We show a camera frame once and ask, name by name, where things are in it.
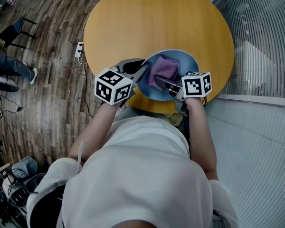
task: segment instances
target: white shirt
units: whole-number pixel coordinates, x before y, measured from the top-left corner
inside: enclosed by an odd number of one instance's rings
[[[35,190],[68,180],[66,228],[111,228],[132,219],[158,228],[208,228],[213,210],[238,227],[228,189],[190,160],[186,139],[172,125],[133,117],[114,123],[108,137],[79,174],[75,160],[57,160]]]

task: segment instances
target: purple cloth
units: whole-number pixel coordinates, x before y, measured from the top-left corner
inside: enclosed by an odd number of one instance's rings
[[[160,55],[151,68],[147,84],[156,87],[160,91],[164,91],[165,89],[163,87],[160,87],[157,85],[157,83],[155,83],[155,76],[174,79],[179,71],[179,67],[179,62],[174,61],[166,56]]]

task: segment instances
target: yellow object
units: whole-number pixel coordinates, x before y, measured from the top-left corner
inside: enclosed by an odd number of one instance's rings
[[[85,56],[94,75],[124,59],[146,59],[166,49],[190,53],[199,71],[211,73],[209,102],[227,82],[234,60],[232,36],[209,0],[100,0],[88,18]],[[128,104],[174,113],[173,101],[154,101],[135,89]]]
[[[178,127],[183,119],[183,115],[180,113],[166,114],[166,117],[174,127]]]

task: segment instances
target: black chair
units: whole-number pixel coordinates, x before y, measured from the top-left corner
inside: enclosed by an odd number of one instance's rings
[[[36,39],[35,36],[32,36],[29,33],[27,33],[27,32],[22,30],[23,21],[27,21],[27,22],[35,24],[35,25],[37,24],[37,23],[35,23],[35,22],[31,21],[31,20],[28,20],[28,19],[26,19],[24,17],[21,17],[20,19],[18,19],[16,21],[15,24],[8,26],[4,31],[2,31],[0,33],[0,39],[5,41],[5,44],[4,44],[5,48],[7,48],[9,45],[11,45],[11,46],[15,46],[15,47],[19,47],[19,48],[24,48],[25,49],[26,47],[24,47],[24,46],[20,46],[20,45],[12,43],[14,41],[14,39],[16,39],[19,34],[24,34],[24,35],[27,35],[29,37],[32,37],[33,39]]]

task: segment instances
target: sneaker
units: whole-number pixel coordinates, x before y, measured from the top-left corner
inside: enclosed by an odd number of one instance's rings
[[[38,69],[37,69],[37,68],[34,68],[34,69],[33,69],[33,72],[34,72],[35,76],[34,76],[33,80],[30,81],[30,83],[29,83],[30,85],[32,85],[33,83],[35,83],[35,80],[36,80],[37,75],[38,75]]]

